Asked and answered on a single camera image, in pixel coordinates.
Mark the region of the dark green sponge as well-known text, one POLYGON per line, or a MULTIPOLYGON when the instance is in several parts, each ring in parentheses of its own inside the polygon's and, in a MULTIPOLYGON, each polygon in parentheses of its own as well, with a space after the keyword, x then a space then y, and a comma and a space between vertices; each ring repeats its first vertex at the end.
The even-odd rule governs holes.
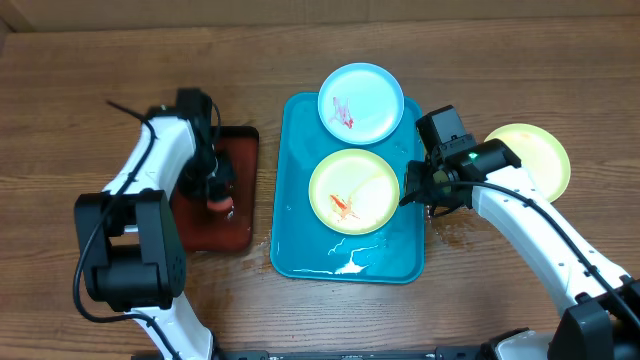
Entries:
POLYGON ((208 200, 206 206, 212 212, 229 213, 233 209, 234 201, 231 197, 225 197, 219 200, 208 200))

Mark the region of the yellow-green plate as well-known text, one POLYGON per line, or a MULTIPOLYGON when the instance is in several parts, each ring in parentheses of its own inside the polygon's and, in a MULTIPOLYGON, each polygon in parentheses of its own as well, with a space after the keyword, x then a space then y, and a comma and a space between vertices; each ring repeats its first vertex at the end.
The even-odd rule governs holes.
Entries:
POLYGON ((363 149, 344 149, 325 157, 312 172, 309 202, 316 217, 346 235, 382 228, 398 207, 400 186, 392 167, 363 149))
POLYGON ((532 182, 549 202, 565 192, 571 177, 570 159, 551 133, 534 125, 514 123, 497 128, 485 141, 493 139, 502 141, 520 158, 532 182))

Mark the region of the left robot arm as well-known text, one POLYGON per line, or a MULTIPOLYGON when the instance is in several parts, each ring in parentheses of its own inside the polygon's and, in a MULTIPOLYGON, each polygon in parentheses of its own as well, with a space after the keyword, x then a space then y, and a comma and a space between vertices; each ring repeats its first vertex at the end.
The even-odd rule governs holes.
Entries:
POLYGON ((174 193, 213 211, 233 206, 235 174, 217 147, 219 108, 201 89, 180 88, 174 105, 133 116, 141 133, 125 165, 74 205, 74 305, 93 323, 135 321, 160 359, 221 359, 184 292, 186 253, 170 208, 174 193))

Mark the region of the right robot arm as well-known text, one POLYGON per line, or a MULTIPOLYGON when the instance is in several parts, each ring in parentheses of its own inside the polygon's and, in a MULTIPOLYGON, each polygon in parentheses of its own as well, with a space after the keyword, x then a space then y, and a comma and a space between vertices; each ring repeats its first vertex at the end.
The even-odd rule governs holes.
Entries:
POLYGON ((636 359, 639 282, 591 246, 536 189, 498 139, 455 139, 411 161, 402 205, 432 217, 461 207, 492 224, 531 268, 561 316, 552 334, 514 330, 481 345, 481 359, 636 359))

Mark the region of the black tray with red liquid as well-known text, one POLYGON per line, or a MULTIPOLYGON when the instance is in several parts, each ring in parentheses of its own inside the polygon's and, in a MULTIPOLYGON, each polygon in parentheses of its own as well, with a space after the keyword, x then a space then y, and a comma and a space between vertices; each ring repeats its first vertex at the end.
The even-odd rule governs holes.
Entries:
POLYGON ((256 194, 259 133, 251 126, 224 126, 217 148, 229 155, 234 177, 226 183, 233 205, 209 209, 200 199, 174 191, 170 201, 187 252, 240 253, 250 245, 256 194))

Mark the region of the teal plastic tray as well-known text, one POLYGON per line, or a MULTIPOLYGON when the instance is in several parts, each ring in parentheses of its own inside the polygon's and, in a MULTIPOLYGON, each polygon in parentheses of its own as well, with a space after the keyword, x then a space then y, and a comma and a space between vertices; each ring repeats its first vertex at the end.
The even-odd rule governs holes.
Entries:
POLYGON ((284 106, 273 208, 271 263, 284 276, 407 284, 425 264, 425 210, 410 204, 365 235, 341 234, 314 214, 309 185, 316 166, 346 148, 318 114, 318 95, 302 92, 284 106))

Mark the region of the light blue plate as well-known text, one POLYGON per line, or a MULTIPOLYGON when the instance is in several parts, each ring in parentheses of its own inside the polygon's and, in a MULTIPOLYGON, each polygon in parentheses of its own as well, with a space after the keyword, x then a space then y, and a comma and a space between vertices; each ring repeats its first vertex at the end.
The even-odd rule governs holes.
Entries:
POLYGON ((318 114, 337 139, 369 145, 390 136, 404 113, 404 93, 396 78, 371 63, 351 63, 332 72, 318 93, 318 114))

